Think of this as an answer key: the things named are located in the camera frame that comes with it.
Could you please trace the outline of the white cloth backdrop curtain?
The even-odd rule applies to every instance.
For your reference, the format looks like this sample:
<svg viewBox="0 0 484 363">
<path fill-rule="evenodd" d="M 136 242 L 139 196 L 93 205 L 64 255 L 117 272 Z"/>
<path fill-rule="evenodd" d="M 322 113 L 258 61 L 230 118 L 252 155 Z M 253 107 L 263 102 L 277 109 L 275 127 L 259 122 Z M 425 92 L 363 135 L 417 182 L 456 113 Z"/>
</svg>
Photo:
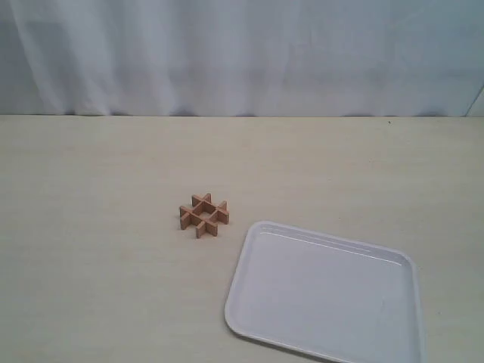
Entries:
<svg viewBox="0 0 484 363">
<path fill-rule="evenodd" d="M 1 111 L 482 116 L 481 1 L 3 1 Z"/>
</svg>

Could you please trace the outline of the white plastic tray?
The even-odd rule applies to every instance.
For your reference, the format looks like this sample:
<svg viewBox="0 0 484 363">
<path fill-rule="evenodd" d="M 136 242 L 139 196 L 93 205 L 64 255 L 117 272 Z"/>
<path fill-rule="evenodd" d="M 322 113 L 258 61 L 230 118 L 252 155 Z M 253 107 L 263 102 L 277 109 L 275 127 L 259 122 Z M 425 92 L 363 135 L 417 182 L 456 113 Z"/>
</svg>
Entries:
<svg viewBox="0 0 484 363">
<path fill-rule="evenodd" d="M 241 337 L 328 361 L 427 359 L 407 255 L 276 222 L 249 228 L 225 321 Z"/>
</svg>

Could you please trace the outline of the wooden notched piece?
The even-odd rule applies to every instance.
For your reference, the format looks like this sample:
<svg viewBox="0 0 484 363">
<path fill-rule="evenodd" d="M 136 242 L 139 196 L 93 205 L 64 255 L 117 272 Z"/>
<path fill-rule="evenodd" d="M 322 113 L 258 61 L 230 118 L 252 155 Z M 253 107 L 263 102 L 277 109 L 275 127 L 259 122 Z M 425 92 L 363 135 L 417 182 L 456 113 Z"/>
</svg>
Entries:
<svg viewBox="0 0 484 363">
<path fill-rule="evenodd" d="M 226 200 L 223 200 L 218 205 L 207 202 L 206 211 L 209 213 L 209 217 L 206 220 L 206 231 L 216 237 L 218 235 L 218 223 L 221 222 L 224 225 L 229 223 L 228 203 Z"/>
<path fill-rule="evenodd" d="M 202 197 L 198 196 L 196 194 L 193 194 L 191 196 L 192 213 L 196 214 L 197 216 L 201 216 L 203 213 L 207 213 L 209 215 L 209 213 L 206 211 L 207 202 L 212 202 L 211 193 L 206 193 Z"/>
<path fill-rule="evenodd" d="M 197 239 L 202 238 L 202 236 L 204 236 L 205 234 L 210 234 L 213 237 L 218 236 L 217 210 L 204 217 L 202 216 L 202 214 L 204 213 L 203 209 L 199 211 L 198 207 L 189 209 L 186 206 L 180 206 L 179 213 L 179 223 L 181 230 L 185 230 L 189 226 L 193 225 L 195 228 L 195 236 Z"/>
<path fill-rule="evenodd" d="M 181 230 L 185 230 L 191 225 L 197 227 L 204 220 L 203 218 L 204 215 L 208 215 L 208 214 L 203 213 L 201 216 L 197 216 L 196 214 L 192 213 L 192 204 L 191 204 L 191 207 L 180 206 L 179 224 L 180 224 Z"/>
</svg>

